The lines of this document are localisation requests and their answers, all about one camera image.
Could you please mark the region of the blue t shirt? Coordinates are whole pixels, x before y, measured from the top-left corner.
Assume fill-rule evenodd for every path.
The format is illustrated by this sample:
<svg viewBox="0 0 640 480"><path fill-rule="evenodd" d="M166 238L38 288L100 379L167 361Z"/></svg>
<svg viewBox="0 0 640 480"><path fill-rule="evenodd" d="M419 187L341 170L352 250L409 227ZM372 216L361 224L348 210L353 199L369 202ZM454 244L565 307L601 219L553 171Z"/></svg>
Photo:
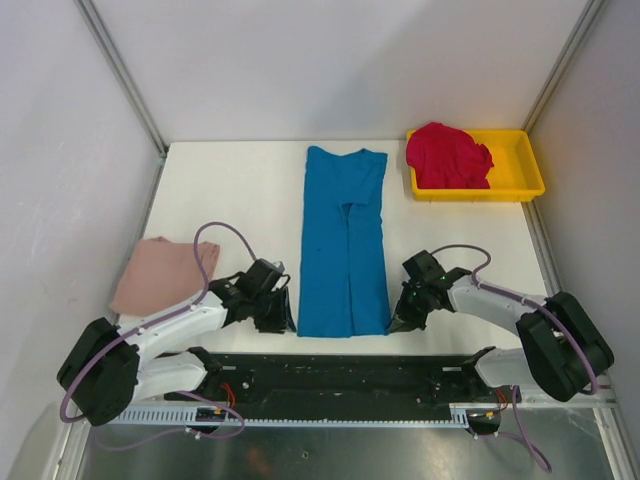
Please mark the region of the blue t shirt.
<svg viewBox="0 0 640 480"><path fill-rule="evenodd" d="M382 230L388 156L307 150L298 335L384 335L391 323Z"/></svg>

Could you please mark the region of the pink t shirt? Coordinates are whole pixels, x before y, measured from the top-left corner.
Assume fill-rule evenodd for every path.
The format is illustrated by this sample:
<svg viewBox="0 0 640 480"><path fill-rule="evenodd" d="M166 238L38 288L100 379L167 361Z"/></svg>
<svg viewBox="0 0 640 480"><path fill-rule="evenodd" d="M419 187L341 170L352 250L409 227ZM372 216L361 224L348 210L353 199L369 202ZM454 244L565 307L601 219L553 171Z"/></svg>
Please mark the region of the pink t shirt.
<svg viewBox="0 0 640 480"><path fill-rule="evenodd" d="M119 279L110 309L119 315L144 317L201 292L213 277L220 246L175 243L164 237L137 242Z"/></svg>

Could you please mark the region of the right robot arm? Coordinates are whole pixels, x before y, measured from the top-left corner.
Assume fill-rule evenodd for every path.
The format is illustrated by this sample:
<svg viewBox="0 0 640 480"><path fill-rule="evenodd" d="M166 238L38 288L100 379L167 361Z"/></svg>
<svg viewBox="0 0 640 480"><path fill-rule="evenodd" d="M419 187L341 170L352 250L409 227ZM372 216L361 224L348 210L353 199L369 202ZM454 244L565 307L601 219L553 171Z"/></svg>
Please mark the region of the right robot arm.
<svg viewBox="0 0 640 480"><path fill-rule="evenodd" d="M471 315L519 338L514 349L488 347L461 376L463 393L484 401L503 385L533 384L567 402L594 395L614 353L577 298L565 291L535 296L492 284L477 269L445 270L422 250L403 264L408 275L396 304L393 333L423 330L434 311Z"/></svg>

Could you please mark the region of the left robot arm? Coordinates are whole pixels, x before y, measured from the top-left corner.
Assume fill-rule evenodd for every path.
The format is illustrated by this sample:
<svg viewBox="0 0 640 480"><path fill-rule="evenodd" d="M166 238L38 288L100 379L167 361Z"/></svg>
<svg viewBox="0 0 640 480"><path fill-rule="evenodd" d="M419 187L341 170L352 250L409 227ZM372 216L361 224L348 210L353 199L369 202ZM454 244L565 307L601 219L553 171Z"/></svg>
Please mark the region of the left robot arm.
<svg viewBox="0 0 640 480"><path fill-rule="evenodd" d="M125 326L92 321L57 373L65 391L61 420L102 426L151 397L214 397L221 387L217 360L201 346L178 346L247 319L259 329L286 329L290 279L282 263L257 259L247 271L212 280L187 300Z"/></svg>

